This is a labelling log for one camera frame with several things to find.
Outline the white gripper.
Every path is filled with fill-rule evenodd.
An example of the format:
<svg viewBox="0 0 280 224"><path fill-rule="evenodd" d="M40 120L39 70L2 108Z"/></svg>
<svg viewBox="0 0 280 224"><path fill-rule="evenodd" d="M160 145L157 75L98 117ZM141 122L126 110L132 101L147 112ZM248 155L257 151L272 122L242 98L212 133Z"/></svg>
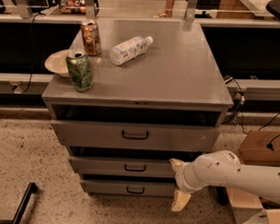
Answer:
<svg viewBox="0 0 280 224"><path fill-rule="evenodd" d="M171 212L179 212L188 204L191 194L203 189L205 184L196 176L191 162L183 162L180 159L169 159L169 163L176 171L175 182L180 188L174 191L174 200Z"/></svg>

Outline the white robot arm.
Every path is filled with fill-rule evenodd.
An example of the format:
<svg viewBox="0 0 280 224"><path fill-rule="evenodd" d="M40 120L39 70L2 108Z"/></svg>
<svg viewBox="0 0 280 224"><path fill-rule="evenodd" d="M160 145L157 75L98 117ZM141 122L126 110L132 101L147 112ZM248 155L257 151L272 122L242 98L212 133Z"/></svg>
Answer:
<svg viewBox="0 0 280 224"><path fill-rule="evenodd" d="M203 154L194 161L170 159L176 189L172 212L181 211L192 194L212 185L239 188L280 205L280 167L245 165L232 151Z"/></svg>

